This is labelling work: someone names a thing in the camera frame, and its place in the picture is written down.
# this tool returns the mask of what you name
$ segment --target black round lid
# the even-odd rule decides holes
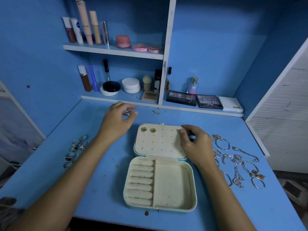
[[[107,92],[116,92],[121,89],[121,85],[116,81],[107,81],[103,83],[103,89]]]

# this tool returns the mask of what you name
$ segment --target white round container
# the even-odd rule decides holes
[[[139,87],[137,87],[137,88],[135,88],[135,89],[126,89],[126,88],[124,88],[124,91],[125,92],[127,92],[127,93],[137,93],[137,92],[139,92],[140,91],[140,85],[139,85]]]
[[[124,89],[137,89],[140,87],[139,80],[136,78],[125,78],[122,80],[122,85]]]
[[[117,94],[118,92],[107,92],[103,89],[103,86],[100,87],[100,92],[102,93],[102,95],[105,95],[105,96],[112,96],[112,95],[115,95]]]

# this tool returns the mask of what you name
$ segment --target black eyeshadow palette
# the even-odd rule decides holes
[[[196,95],[178,91],[169,91],[166,101],[190,106],[197,105]]]
[[[222,109],[222,105],[215,95],[197,95],[200,108]]]

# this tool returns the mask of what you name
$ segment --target perfume bottle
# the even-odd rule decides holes
[[[198,89],[198,77],[193,77],[192,82],[188,85],[187,93],[196,94]]]
[[[167,83],[166,83],[166,89],[165,89],[165,91],[169,91],[171,69],[172,69],[172,67],[169,67],[169,68],[168,68],[168,78],[167,78],[168,81],[167,81]]]

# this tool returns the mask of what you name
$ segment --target jewelry box lid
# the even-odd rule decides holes
[[[139,155],[187,158],[179,136],[179,126],[141,124],[137,131],[134,151]]]

